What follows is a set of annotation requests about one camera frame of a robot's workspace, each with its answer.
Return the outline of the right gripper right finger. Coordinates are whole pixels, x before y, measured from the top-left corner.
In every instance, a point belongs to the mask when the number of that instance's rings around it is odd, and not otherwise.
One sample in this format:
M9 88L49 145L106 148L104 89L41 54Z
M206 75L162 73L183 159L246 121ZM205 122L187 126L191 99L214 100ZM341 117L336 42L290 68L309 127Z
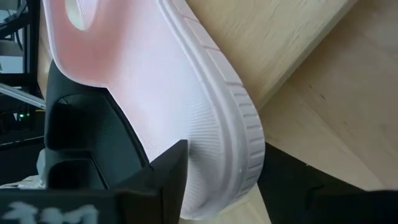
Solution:
M257 185L272 223L397 223L396 190L363 190L270 144Z

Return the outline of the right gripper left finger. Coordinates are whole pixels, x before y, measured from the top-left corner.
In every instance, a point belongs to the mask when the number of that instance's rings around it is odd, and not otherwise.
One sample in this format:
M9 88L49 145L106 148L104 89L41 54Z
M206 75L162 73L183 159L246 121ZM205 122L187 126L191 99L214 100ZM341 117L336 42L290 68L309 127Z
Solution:
M1 191L1 223L178 223L188 142L179 140L113 189Z

